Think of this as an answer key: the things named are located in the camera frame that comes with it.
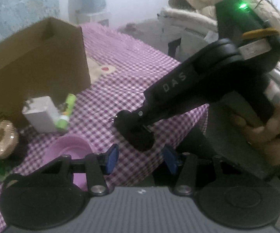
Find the person's right hand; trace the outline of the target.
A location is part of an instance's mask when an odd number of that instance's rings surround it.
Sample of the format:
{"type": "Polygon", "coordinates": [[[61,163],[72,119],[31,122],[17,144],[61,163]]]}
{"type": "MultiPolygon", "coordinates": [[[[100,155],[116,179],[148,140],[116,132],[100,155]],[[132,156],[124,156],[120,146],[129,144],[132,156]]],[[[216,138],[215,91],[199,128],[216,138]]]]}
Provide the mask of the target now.
{"type": "Polygon", "coordinates": [[[232,115],[231,118],[247,142],[262,153],[271,166],[280,165],[280,102],[275,105],[272,117],[264,126],[251,127],[238,115],[232,115]]]}

